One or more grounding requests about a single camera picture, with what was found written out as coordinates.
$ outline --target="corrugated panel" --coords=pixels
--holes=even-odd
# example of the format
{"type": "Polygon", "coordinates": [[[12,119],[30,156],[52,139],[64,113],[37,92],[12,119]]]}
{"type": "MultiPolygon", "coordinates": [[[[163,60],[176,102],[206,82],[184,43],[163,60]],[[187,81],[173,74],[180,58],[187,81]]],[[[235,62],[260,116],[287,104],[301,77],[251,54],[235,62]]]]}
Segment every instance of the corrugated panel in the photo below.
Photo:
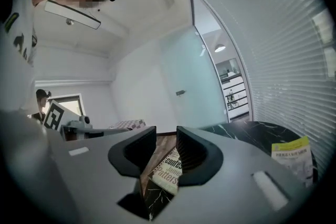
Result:
{"type": "Polygon", "coordinates": [[[254,120],[307,135],[323,174],[336,146],[335,30],[323,0],[205,1],[236,44],[254,120]]]}

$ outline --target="person wearing cap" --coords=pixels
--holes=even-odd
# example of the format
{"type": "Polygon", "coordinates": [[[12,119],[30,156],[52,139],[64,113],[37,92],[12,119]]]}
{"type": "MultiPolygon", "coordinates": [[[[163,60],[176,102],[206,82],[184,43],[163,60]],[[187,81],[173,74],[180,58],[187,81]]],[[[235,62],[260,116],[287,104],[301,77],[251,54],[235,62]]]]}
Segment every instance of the person wearing cap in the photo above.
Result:
{"type": "Polygon", "coordinates": [[[39,112],[36,114],[33,114],[31,118],[39,120],[41,124],[43,123],[46,117],[42,109],[46,107],[49,97],[51,97],[51,92],[48,92],[47,94],[46,91],[42,89],[38,89],[36,91],[36,99],[37,99],[37,105],[38,105],[39,112]]]}
{"type": "MultiPolygon", "coordinates": [[[[42,1],[45,0],[12,0],[11,10],[0,24],[0,110],[23,111],[27,115],[38,112],[34,90],[34,58],[38,47],[34,8],[42,1]]],[[[88,8],[106,0],[54,1],[88,8]]]]}

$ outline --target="ceiling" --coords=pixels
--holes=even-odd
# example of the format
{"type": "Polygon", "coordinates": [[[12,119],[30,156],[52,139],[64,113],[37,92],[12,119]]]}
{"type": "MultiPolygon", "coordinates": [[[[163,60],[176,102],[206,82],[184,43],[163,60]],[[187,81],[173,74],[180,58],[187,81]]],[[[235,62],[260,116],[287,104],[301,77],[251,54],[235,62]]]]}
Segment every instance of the ceiling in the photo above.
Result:
{"type": "Polygon", "coordinates": [[[120,59],[146,40],[191,23],[190,0],[116,0],[97,8],[81,9],[101,21],[95,30],[35,8],[34,27],[39,46],[56,46],[113,59],[120,59]]]}

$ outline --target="marble tabletop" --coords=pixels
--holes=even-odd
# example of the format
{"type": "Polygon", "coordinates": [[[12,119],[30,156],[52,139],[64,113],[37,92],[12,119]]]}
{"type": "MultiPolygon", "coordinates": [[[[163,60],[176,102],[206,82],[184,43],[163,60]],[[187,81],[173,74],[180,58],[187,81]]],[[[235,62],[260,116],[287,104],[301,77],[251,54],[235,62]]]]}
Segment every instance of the marble tabletop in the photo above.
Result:
{"type": "MultiPolygon", "coordinates": [[[[288,143],[300,138],[299,135],[287,128],[266,122],[240,121],[209,126],[202,128],[202,130],[244,141],[261,149],[269,156],[271,156],[272,144],[288,143]]],[[[313,182],[315,183],[318,180],[318,170],[313,153],[312,159],[313,182]]],[[[155,218],[173,198],[172,194],[149,180],[144,200],[150,214],[150,219],[155,218]]]]}

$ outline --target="ceiling light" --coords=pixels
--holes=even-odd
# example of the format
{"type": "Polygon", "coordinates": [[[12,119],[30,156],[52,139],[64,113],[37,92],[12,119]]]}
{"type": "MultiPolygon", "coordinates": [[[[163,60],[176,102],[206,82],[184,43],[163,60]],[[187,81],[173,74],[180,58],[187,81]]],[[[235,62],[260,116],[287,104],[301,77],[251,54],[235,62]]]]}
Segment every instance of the ceiling light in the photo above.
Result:
{"type": "Polygon", "coordinates": [[[68,6],[60,5],[57,2],[52,1],[52,0],[48,0],[46,2],[44,10],[46,12],[54,13],[56,15],[67,18],[69,20],[73,20],[81,24],[87,25],[93,29],[97,29],[101,24],[100,21],[98,21],[97,19],[93,17],[90,17],[89,15],[86,15],[85,13],[82,13],[68,6]]]}
{"type": "Polygon", "coordinates": [[[216,47],[215,47],[215,52],[219,52],[219,51],[222,51],[222,50],[225,50],[225,46],[223,44],[218,44],[216,47]]]}
{"type": "Polygon", "coordinates": [[[69,18],[67,18],[65,22],[67,23],[67,25],[73,25],[74,24],[74,21],[69,19],[69,18]]]}

